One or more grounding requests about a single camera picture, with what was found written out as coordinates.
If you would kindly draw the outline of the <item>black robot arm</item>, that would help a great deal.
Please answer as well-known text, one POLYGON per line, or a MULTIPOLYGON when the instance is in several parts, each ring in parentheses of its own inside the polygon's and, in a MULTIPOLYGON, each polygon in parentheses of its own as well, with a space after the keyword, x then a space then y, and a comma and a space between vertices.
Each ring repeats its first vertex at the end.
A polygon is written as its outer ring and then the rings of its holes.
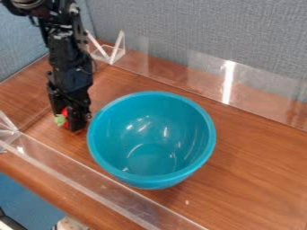
POLYGON ((15 16, 27 16, 39 28, 49 50, 46 92, 55 119, 71 132, 86 126, 90 118, 87 89, 93 79, 93 59, 82 49, 87 44, 75 0, 0 0, 15 16))

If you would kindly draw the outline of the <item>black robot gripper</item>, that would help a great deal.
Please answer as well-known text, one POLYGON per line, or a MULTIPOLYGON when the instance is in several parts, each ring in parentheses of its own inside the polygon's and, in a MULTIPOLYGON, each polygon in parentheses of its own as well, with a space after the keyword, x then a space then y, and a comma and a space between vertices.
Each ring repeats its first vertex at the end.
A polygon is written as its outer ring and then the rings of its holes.
POLYGON ((87 89, 91 86, 91 58, 82 53, 74 60, 55 60, 49 57, 53 70, 46 74, 46 92, 53 114, 59 114, 66 107, 67 129, 82 129, 90 118, 90 99, 87 89))

